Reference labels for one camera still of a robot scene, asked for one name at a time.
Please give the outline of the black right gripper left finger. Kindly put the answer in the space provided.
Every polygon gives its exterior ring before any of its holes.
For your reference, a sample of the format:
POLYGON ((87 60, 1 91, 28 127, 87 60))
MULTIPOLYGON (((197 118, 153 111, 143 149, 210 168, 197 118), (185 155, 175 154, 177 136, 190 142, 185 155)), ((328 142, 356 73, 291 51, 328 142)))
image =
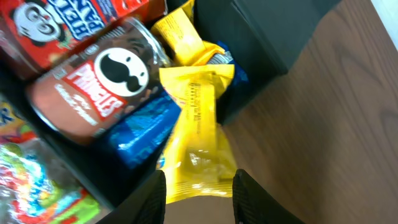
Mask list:
POLYGON ((97 224, 163 224, 166 194, 165 174, 157 170, 97 224))

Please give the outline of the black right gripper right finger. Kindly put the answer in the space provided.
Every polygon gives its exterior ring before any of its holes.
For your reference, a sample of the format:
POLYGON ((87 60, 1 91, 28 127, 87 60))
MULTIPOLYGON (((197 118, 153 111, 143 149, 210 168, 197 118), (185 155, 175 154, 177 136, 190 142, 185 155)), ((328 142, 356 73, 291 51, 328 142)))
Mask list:
POLYGON ((235 224, 303 224, 243 169, 233 178, 233 209, 235 224))

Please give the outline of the blue Oreo cookie pack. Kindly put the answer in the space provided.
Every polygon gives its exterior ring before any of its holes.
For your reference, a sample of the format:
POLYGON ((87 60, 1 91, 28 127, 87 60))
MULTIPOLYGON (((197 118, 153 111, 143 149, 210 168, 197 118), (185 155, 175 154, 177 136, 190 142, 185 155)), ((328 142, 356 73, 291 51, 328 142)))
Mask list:
MULTIPOLYGON (((204 65, 234 65, 234 77, 229 86, 234 85, 236 80, 246 74, 235 65, 226 46, 221 42, 216 45, 222 47, 225 53, 215 54, 204 65)), ((180 112, 178 104, 163 89, 159 96, 112 128, 105 140, 109 147, 117 150, 124 163, 133 169, 144 163, 161 144, 167 144, 180 112)))

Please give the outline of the yellow snack bar wrapper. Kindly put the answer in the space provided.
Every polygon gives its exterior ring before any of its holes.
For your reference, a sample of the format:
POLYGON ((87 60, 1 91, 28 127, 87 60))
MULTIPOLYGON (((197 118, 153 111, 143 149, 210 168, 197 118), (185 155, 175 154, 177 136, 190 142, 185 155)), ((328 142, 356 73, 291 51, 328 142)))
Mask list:
POLYGON ((163 152, 167 203, 197 196, 231 197, 237 165, 216 122, 216 101, 234 65, 162 68, 161 84, 181 109, 163 152))

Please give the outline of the green Haribo gummy bag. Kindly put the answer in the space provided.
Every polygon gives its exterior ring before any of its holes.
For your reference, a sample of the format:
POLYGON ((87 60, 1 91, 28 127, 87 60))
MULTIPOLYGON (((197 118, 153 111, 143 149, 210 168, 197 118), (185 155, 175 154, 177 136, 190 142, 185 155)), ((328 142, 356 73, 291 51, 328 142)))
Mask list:
POLYGON ((1 100, 1 223, 88 223, 101 206, 1 100))

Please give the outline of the small Pringles can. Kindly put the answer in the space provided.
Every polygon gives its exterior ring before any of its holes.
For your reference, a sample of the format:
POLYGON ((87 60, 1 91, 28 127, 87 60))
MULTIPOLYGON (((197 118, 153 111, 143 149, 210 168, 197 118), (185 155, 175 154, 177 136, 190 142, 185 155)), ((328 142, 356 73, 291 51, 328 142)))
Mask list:
POLYGON ((138 19, 123 19, 96 42, 27 87, 36 114, 54 131, 88 145, 158 94, 170 60, 138 19))

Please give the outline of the black gift box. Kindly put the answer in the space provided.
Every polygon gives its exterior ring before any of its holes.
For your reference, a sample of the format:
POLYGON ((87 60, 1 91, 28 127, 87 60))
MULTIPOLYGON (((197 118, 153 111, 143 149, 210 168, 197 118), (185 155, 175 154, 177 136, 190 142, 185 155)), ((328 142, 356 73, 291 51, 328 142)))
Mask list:
MULTIPOLYGON (((210 42, 226 44, 248 75, 248 86, 221 97, 217 120, 228 122, 272 79, 286 74, 323 16, 339 0, 197 1, 194 25, 210 42)), ((88 191, 108 208, 119 206, 154 171, 156 155, 134 170, 122 165, 106 146, 81 147, 61 137, 34 113, 27 83, 14 74, 16 64, 1 55, 1 94, 88 191)))

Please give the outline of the small yellow snack packet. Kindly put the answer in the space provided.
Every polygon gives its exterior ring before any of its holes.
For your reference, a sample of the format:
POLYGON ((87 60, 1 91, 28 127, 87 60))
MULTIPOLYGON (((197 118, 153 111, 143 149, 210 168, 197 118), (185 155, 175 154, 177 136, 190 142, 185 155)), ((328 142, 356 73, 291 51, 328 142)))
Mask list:
POLYGON ((161 37, 174 52, 173 61, 181 66, 206 64, 215 54, 224 54, 219 45, 201 39, 193 25, 194 0, 188 0, 157 21, 151 32, 161 37))

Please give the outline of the red Hello Panda box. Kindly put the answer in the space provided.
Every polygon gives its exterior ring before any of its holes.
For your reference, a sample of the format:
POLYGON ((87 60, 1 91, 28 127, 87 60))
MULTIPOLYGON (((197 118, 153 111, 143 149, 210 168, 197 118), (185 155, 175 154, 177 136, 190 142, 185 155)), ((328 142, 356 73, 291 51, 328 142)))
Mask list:
POLYGON ((35 78, 108 24, 167 12, 166 0, 1 0, 1 65, 35 78))

